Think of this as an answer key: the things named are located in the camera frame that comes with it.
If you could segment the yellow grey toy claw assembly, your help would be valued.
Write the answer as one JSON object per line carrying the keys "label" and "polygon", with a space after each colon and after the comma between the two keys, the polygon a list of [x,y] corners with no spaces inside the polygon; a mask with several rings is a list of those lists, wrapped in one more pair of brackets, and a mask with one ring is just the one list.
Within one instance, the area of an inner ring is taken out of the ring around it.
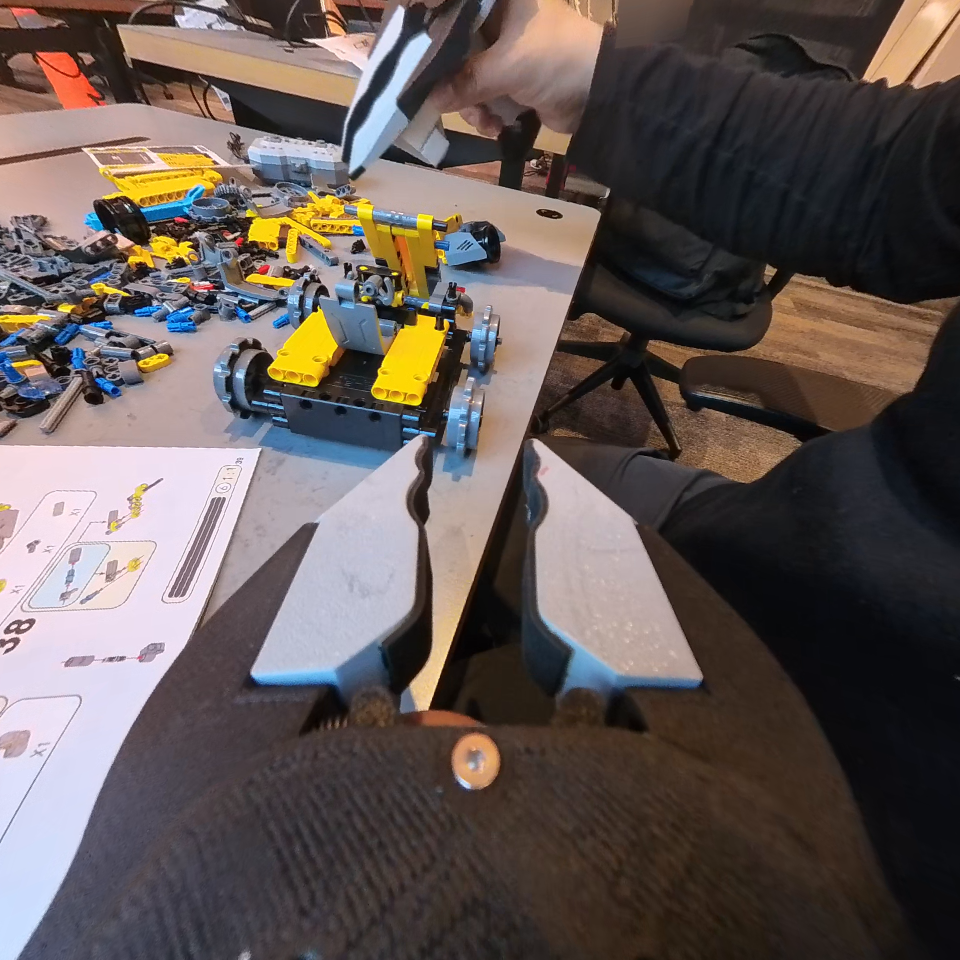
{"label": "yellow grey toy claw assembly", "polygon": [[469,230],[448,231],[441,240],[435,242],[435,247],[443,254],[443,261],[448,267],[463,268],[489,263],[486,246]]}

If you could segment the blue curved toy panel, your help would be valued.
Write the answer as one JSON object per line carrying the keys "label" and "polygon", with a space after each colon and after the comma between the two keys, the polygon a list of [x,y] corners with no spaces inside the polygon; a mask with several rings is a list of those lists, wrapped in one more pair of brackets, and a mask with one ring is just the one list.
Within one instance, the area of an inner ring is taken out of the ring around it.
{"label": "blue curved toy panel", "polygon": [[131,212],[134,209],[139,210],[148,223],[161,222],[189,216],[193,203],[194,201],[190,198],[182,198],[180,200],[168,201],[156,205],[140,206],[125,195],[98,198],[94,201],[94,210],[84,216],[83,222],[93,231],[112,230],[112,226],[104,226],[102,224],[98,216],[99,212],[120,215],[121,213]]}

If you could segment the person's right hand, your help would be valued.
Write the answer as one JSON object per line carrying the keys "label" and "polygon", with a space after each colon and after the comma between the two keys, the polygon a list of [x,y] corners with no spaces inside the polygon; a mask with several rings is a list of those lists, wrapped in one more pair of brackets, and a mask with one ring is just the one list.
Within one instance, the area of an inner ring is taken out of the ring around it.
{"label": "person's right hand", "polygon": [[496,103],[509,99],[542,124],[576,132],[594,78],[604,26],[566,2],[507,1],[498,35],[431,95],[441,114],[461,114],[482,135],[496,138],[508,123]]}

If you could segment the person's dark torso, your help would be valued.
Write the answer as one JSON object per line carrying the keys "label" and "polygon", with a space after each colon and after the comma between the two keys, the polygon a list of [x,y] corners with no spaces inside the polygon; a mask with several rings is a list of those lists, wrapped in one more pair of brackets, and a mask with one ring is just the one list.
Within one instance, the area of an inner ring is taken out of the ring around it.
{"label": "person's dark torso", "polygon": [[959,318],[915,388],[659,530],[775,654],[933,958],[959,954]]}

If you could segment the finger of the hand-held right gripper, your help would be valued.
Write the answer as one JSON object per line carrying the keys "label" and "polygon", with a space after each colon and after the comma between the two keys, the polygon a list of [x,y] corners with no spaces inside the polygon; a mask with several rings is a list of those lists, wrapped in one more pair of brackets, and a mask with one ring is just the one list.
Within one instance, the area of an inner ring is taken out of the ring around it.
{"label": "finger of the hand-held right gripper", "polygon": [[397,100],[402,82],[394,81],[406,44],[406,7],[395,3],[357,84],[342,129],[342,161],[349,172],[362,172],[379,160],[403,128]]}
{"label": "finger of the hand-held right gripper", "polygon": [[[398,66],[396,66],[396,69],[393,74],[393,80],[396,83],[402,82],[402,86],[400,90],[398,90],[396,105],[399,112],[402,115],[404,124],[401,132],[397,135],[397,137],[395,138],[393,143],[390,145],[390,147],[395,144],[395,141],[397,140],[397,138],[403,136],[404,131],[408,128],[408,126],[411,123],[412,117],[408,116],[404,112],[403,108],[401,108],[400,99],[401,99],[404,88],[409,83],[409,81],[413,77],[416,70],[419,68],[424,56],[429,50],[430,43],[431,43],[431,39],[426,31],[418,31],[416,33],[404,31],[404,39],[406,41],[406,44],[403,49],[403,52],[400,55]],[[351,178],[359,179],[361,176],[363,176],[364,172],[373,163],[374,162],[372,162],[362,172],[351,172]]]}

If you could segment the yellow toy vehicle model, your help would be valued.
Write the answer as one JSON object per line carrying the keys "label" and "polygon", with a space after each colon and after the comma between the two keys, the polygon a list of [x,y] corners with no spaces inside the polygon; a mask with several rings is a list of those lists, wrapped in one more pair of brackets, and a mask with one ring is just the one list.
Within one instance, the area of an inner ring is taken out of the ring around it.
{"label": "yellow toy vehicle model", "polygon": [[225,347],[214,392],[241,419],[291,433],[396,452],[424,436],[467,456],[477,449],[485,405],[481,379],[495,365],[500,318],[480,312],[435,242],[469,231],[439,219],[349,203],[373,256],[348,263],[332,292],[306,276],[287,294],[292,332],[275,354],[256,339]]}

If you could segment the tan office desk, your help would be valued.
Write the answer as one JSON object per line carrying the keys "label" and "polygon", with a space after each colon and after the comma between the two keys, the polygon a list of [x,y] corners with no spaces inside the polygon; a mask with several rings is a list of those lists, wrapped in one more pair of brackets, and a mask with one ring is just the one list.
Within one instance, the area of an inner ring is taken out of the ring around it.
{"label": "tan office desk", "polygon": [[340,143],[358,70],[316,47],[291,47],[248,31],[122,24],[126,54],[211,81],[238,126]]}

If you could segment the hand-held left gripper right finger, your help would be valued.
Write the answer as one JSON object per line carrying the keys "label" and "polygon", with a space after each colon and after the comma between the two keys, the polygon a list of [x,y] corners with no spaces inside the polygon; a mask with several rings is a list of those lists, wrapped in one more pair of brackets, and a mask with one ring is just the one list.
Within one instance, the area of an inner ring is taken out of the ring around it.
{"label": "hand-held left gripper right finger", "polygon": [[699,688],[702,670],[629,514],[537,439],[523,482],[522,653],[536,684]]}

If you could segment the large black toy tyre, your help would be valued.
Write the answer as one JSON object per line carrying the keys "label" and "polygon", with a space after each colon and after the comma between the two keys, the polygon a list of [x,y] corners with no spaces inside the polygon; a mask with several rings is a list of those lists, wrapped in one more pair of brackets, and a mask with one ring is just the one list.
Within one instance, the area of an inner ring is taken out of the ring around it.
{"label": "large black toy tyre", "polygon": [[150,245],[150,224],[141,206],[130,197],[119,194],[96,198],[92,207],[102,230],[120,234],[135,245]]}

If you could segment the pile of small building pieces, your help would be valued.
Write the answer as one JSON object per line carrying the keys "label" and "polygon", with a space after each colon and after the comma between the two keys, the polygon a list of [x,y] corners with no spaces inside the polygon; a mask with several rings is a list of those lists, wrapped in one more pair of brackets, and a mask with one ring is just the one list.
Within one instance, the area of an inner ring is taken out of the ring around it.
{"label": "pile of small building pieces", "polygon": [[217,320],[290,328],[294,282],[320,282],[318,259],[284,257],[247,239],[248,213],[293,208],[313,192],[346,203],[354,186],[258,188],[225,178],[185,196],[189,216],[149,222],[150,245],[87,226],[55,233],[42,214],[2,223],[2,438],[30,418],[49,436],[79,402],[104,404],[172,364],[174,343]]}

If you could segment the yellow toy frame part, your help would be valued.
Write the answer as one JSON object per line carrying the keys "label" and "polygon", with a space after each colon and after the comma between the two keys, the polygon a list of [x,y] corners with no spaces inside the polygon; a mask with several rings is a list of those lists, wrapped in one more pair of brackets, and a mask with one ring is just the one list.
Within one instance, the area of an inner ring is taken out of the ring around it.
{"label": "yellow toy frame part", "polygon": [[176,167],[153,169],[102,168],[101,176],[139,207],[155,207],[186,198],[194,187],[200,186],[205,195],[222,184],[222,174],[211,167]]}

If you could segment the grey toy motor hub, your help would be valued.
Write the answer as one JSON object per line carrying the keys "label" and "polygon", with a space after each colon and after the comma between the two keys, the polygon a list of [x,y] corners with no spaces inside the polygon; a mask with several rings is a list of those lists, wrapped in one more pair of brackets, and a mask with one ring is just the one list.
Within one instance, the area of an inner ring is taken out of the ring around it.
{"label": "grey toy motor hub", "polygon": [[290,183],[332,192],[352,188],[342,148],[323,140],[267,134],[246,147],[246,157],[252,171],[267,184]]}

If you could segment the white instruction booklet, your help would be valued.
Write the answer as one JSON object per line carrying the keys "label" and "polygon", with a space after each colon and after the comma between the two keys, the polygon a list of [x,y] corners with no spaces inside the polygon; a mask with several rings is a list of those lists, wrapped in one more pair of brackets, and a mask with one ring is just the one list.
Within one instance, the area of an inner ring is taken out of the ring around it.
{"label": "white instruction booklet", "polygon": [[71,834],[207,606],[259,452],[2,450],[2,843]]}

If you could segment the yellow black sticker sheet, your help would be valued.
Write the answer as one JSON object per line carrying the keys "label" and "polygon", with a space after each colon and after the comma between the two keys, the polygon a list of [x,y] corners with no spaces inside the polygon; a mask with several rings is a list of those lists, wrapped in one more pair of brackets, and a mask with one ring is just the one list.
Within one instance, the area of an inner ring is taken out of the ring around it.
{"label": "yellow black sticker sheet", "polygon": [[223,167],[230,164],[203,146],[119,145],[81,150],[100,170]]}

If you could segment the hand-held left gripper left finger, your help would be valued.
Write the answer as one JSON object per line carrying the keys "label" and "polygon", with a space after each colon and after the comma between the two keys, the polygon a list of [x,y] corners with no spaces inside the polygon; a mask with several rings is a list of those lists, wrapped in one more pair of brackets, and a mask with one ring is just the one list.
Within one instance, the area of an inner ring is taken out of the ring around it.
{"label": "hand-held left gripper left finger", "polygon": [[410,440],[327,509],[250,678],[260,686],[402,694],[431,650],[429,438]]}

